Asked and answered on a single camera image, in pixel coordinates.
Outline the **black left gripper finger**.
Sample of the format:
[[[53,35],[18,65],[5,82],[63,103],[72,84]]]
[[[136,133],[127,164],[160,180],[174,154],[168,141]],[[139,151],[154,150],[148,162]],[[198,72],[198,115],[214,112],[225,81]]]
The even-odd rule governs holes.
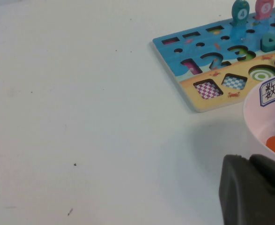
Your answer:
[[[275,225],[275,161],[226,155],[219,199],[226,225]]]

